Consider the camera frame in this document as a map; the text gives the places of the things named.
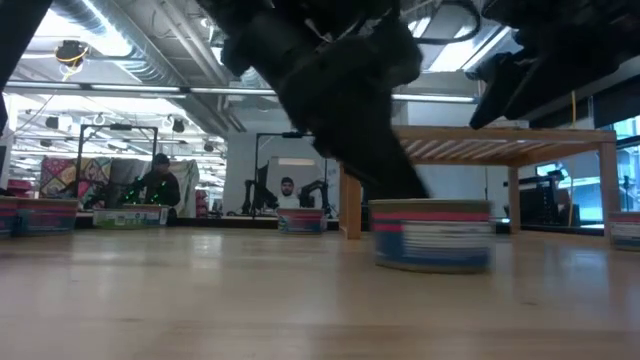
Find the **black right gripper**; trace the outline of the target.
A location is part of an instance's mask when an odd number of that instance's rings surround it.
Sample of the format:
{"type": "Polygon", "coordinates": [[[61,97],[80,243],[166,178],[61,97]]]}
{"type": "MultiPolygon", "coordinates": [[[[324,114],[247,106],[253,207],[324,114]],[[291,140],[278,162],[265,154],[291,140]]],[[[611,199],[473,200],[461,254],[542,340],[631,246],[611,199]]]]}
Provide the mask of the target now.
{"type": "Polygon", "coordinates": [[[483,128],[502,116],[522,118],[600,78],[598,1],[488,1],[484,17],[511,28],[521,49],[497,53],[468,73],[486,85],[471,128],[483,128]],[[546,80],[561,84],[535,85],[546,80]]]}

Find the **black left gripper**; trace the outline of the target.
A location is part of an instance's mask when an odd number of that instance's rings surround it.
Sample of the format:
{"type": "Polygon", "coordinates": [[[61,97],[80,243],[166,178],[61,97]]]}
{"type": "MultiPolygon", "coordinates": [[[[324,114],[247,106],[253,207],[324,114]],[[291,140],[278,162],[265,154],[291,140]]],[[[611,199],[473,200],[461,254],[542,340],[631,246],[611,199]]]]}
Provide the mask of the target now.
{"type": "Polygon", "coordinates": [[[429,196],[392,130],[391,103],[329,109],[349,90],[362,100],[417,79],[423,56],[405,22],[385,16],[367,34],[327,42],[303,21],[269,9],[227,36],[222,60],[236,76],[255,69],[290,119],[306,120],[316,150],[339,161],[371,199],[429,196]]]}

